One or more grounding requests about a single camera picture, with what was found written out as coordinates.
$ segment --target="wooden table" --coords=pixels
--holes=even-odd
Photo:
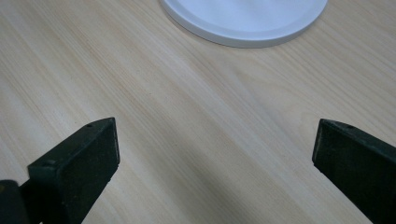
[[[370,223],[311,161],[318,121],[396,145],[396,2],[331,0],[268,49],[205,41],[160,1],[0,0],[0,179],[115,117],[84,223]]]

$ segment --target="table surface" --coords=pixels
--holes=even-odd
[[[160,1],[0,0],[0,179],[115,117],[121,163],[84,223],[370,223],[311,161],[318,121],[396,145],[396,2],[332,0],[235,49]]]

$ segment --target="white plate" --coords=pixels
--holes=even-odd
[[[320,15],[327,0],[162,0],[180,25],[207,40],[238,48],[287,42]]]

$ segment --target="white round base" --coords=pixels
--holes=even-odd
[[[238,48],[285,43],[320,15],[327,0],[162,0],[180,25],[207,40]]]

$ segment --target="wood grain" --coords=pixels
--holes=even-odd
[[[0,0],[0,179],[115,117],[120,169],[84,223],[370,223],[311,154],[320,118],[396,145],[394,11],[332,0],[300,37],[234,49],[159,1]]]

